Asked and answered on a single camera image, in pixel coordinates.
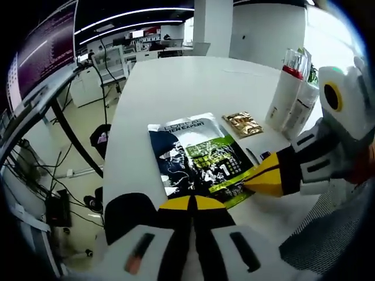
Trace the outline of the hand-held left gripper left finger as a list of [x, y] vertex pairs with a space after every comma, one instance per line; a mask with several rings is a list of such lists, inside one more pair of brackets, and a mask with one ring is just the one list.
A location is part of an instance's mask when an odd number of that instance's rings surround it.
[[155, 208], [146, 195], [121, 195], [105, 207], [108, 249], [86, 272], [63, 280], [182, 280], [189, 251], [188, 201]]

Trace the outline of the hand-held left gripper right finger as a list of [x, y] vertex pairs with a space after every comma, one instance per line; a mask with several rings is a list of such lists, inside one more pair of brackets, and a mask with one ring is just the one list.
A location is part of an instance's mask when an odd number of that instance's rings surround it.
[[279, 248], [246, 225], [237, 225], [225, 206], [196, 196], [196, 250], [204, 280], [318, 280], [281, 259]]

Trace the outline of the person's right hand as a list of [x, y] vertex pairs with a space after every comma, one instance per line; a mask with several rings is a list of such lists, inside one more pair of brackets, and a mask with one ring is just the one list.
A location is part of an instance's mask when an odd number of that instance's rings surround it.
[[358, 155], [346, 181], [352, 184], [362, 184], [372, 177], [374, 177], [374, 142]]

